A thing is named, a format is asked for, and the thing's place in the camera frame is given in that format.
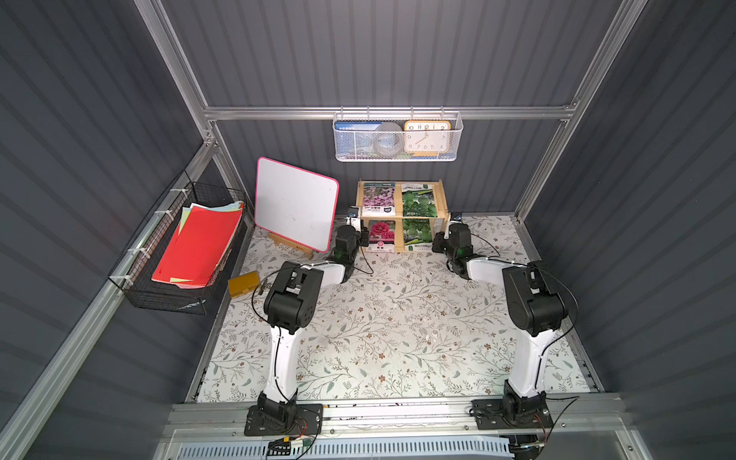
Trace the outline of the wooden two-tier shelf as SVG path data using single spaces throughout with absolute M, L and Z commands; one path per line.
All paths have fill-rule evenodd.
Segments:
M 361 214 L 362 186 L 364 182 L 394 182 L 395 183 L 396 185 L 396 193 L 395 193 L 396 215 L 394 217 L 381 217 L 381 218 L 365 217 L 363 214 Z M 404 249 L 402 223 L 404 219 L 415 219 L 415 218 L 410 218 L 410 217 L 404 217 L 402 214 L 403 205 L 402 205 L 401 185 L 403 183 L 430 183 L 433 185 L 438 217 L 428 218 L 428 219 L 432 220 L 434 236 L 438 232 L 445 232 L 447 224 L 449 223 L 448 220 L 450 218 L 450 211 L 448 209 L 448 201 L 446 199 L 445 187 L 441 181 L 435 181 L 435 182 L 361 181 L 358 184 L 358 197 L 356 198 L 356 206 L 360 207 L 362 225 L 368 228 L 370 220 L 394 220 L 394 222 L 396 222 L 396 249 L 394 253 L 409 252 Z

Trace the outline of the purple flower seed bag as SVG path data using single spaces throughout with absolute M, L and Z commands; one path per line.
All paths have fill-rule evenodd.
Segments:
M 364 182 L 361 213 L 365 217 L 394 217 L 396 185 L 394 182 Z

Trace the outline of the green gourd seed bag top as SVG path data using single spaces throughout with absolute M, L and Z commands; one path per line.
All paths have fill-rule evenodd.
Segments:
M 437 218 L 434 188 L 430 183 L 403 183 L 402 215 L 410 218 Z

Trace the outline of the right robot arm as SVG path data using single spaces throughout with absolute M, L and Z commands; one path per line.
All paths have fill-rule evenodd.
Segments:
M 448 269 L 465 280 L 504 288 L 508 315 L 517 328 L 515 360 L 504 383 L 501 414 L 511 424 L 526 423 L 546 410 L 544 370 L 556 333 L 569 315 L 557 280 L 539 261 L 526 264 L 484 257 L 473 249 L 469 226 L 452 222 L 432 242 Z

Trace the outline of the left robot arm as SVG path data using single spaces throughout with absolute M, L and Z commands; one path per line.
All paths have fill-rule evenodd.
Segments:
M 268 380 L 258 410 L 285 425 L 297 413 L 296 370 L 301 335 L 312 322 L 320 289 L 346 283 L 355 272 L 358 251 L 367 232 L 360 219 L 350 218 L 337 228 L 335 246 L 326 261 L 316 264 L 284 262 L 264 301 L 271 331 Z

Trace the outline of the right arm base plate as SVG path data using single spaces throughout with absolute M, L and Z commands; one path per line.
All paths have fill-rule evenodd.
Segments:
M 469 410 L 480 430 L 551 429 L 554 421 L 545 398 L 473 400 Z

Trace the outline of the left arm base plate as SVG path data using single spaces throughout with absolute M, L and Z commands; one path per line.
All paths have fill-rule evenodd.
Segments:
M 249 408 L 243 435 L 289 436 L 318 435 L 324 421 L 321 404 L 272 404 Z

